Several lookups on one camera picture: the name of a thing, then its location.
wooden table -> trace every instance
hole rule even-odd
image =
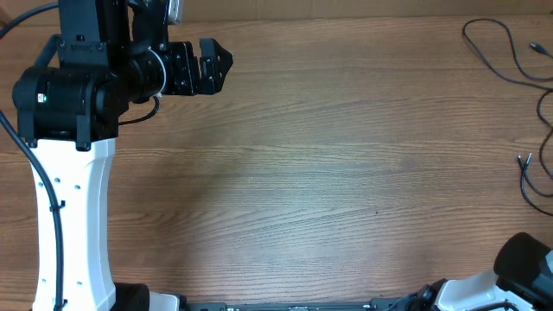
[[[518,189],[517,155],[537,152],[548,131],[535,112],[541,92],[485,68],[461,38],[468,19],[171,29],[196,48],[217,38],[235,65],[222,93],[164,97],[158,116],[121,129],[109,194],[114,280],[190,301],[366,301],[490,269],[517,232],[553,244],[553,219]],[[527,44],[553,49],[553,17],[500,19],[528,71],[551,75],[553,61]],[[12,123],[12,86],[57,30],[21,27],[1,42],[0,107]],[[520,76],[502,29],[471,34]],[[124,119],[150,109],[134,105]],[[24,310],[38,274],[35,195],[4,133],[0,165],[0,309]],[[537,161],[530,174],[552,189]]]

cable connector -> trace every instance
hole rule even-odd
[[[58,206],[51,206],[50,207],[50,212],[54,212],[54,211],[59,211],[62,207],[65,207],[66,206],[66,202],[64,200],[61,201],[61,204],[59,204]]]
[[[542,47],[541,44],[539,44],[537,42],[530,43],[530,48],[533,49],[534,51],[540,53],[540,54],[550,56],[550,53],[547,52],[547,50],[544,47]]]

coiled black wire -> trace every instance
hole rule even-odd
[[[534,87],[534,88],[537,88],[537,89],[540,89],[540,90],[544,90],[545,93],[540,97],[540,99],[537,101],[537,108],[536,108],[536,111],[537,111],[537,116],[539,117],[539,119],[545,124],[547,125],[549,128],[550,128],[550,132],[549,134],[545,137],[545,139],[543,140],[540,148],[539,148],[539,163],[540,165],[542,166],[543,168],[543,171],[549,176],[549,178],[551,180],[553,180],[553,174],[550,172],[550,170],[547,168],[547,166],[545,165],[545,161],[543,160],[543,150],[545,149],[545,145],[547,144],[547,142],[550,140],[551,136],[553,136],[553,125],[551,125],[551,123],[543,116],[542,114],[542,103],[543,103],[543,100],[553,92],[553,88],[551,87],[548,87],[548,86],[540,86],[538,84],[535,84],[535,83],[531,83],[531,82],[527,82],[527,81],[521,81],[521,80],[516,80],[516,79],[511,79],[511,78],[507,78],[506,76],[504,76],[503,74],[501,74],[493,65],[492,63],[486,58],[486,56],[480,51],[480,49],[478,48],[478,46],[474,43],[474,41],[467,35],[467,26],[474,23],[474,22],[493,22],[493,23],[496,23],[498,24],[499,26],[501,26],[505,32],[507,33],[507,36],[509,38],[509,44],[511,45],[511,52],[512,52],[512,58],[514,59],[514,62],[515,62],[515,65],[517,66],[517,69],[520,71],[520,73],[522,73],[527,79],[530,79],[530,80],[533,80],[533,81],[537,81],[537,82],[551,82],[553,81],[553,77],[549,77],[549,78],[542,78],[542,77],[536,77],[536,76],[532,76],[530,74],[528,74],[523,68],[522,66],[520,66],[520,62],[518,61],[518,57],[517,57],[517,51],[514,47],[514,43],[512,41],[512,34],[511,34],[511,30],[509,30],[509,28],[504,24],[502,23],[501,21],[498,21],[496,19],[492,19],[492,18],[476,18],[476,19],[473,19],[471,21],[468,21],[465,23],[465,25],[463,26],[462,28],[462,36],[463,38],[465,38],[468,42],[468,44],[470,44],[470,46],[473,48],[474,52],[479,56],[479,58],[482,60],[482,62],[488,67],[490,68],[490,70],[492,70],[493,73],[495,73],[498,77],[500,77],[501,79],[507,81],[507,82],[511,82],[513,84],[517,84],[517,85],[521,85],[521,86],[529,86],[529,87]],[[534,48],[534,50],[538,51],[539,53],[541,54],[544,54],[546,56],[549,56],[551,58],[553,58],[553,56],[551,56],[551,54],[547,53],[547,51],[545,51],[544,48],[542,47],[539,47],[539,48],[536,48],[534,46],[534,43],[532,43],[532,48]],[[519,156],[518,157],[518,165],[520,167],[520,192],[524,198],[524,200],[526,200],[526,202],[528,202],[528,204],[530,206],[532,206],[535,210],[537,210],[538,212],[544,214],[544,215],[547,215],[547,216],[551,216],[553,217],[553,213],[549,213],[547,211],[544,211],[544,209],[536,206],[536,204],[534,204],[530,198],[528,197],[525,189],[524,189],[524,182],[527,182],[528,183],[528,186],[530,186],[530,188],[532,189],[532,191],[534,191],[536,194],[544,197],[544,198],[553,198],[553,194],[545,194],[544,192],[542,191],[539,191],[536,186],[531,182],[530,178],[528,177],[528,174],[527,174],[527,169],[530,165],[530,162],[531,162],[531,154],[528,155],[528,157],[526,158],[526,160],[523,162],[522,160],[522,157]]]

